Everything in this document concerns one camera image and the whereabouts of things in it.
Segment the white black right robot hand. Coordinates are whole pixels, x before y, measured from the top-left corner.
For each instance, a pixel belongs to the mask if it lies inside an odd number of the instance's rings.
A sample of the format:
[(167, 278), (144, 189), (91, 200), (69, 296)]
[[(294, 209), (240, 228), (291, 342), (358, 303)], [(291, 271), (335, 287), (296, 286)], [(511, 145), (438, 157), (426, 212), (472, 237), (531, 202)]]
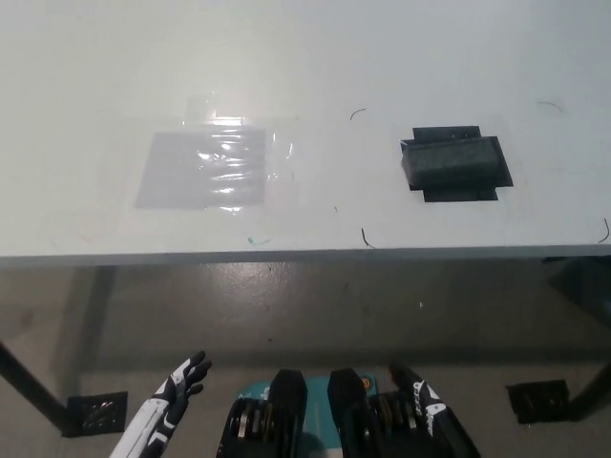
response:
[(425, 424), (445, 457), (481, 456), (452, 409), (422, 376), (402, 364), (391, 364), (390, 375), (397, 387), (411, 397), (416, 418)]

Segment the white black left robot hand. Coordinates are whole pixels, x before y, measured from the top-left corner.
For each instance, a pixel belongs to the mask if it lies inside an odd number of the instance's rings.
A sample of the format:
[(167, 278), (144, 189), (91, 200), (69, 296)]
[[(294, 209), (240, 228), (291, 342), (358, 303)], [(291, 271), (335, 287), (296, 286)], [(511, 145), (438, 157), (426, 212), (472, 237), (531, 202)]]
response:
[(161, 457), (189, 406), (202, 392), (211, 362), (201, 351), (185, 360), (137, 411), (116, 444), (111, 458)]

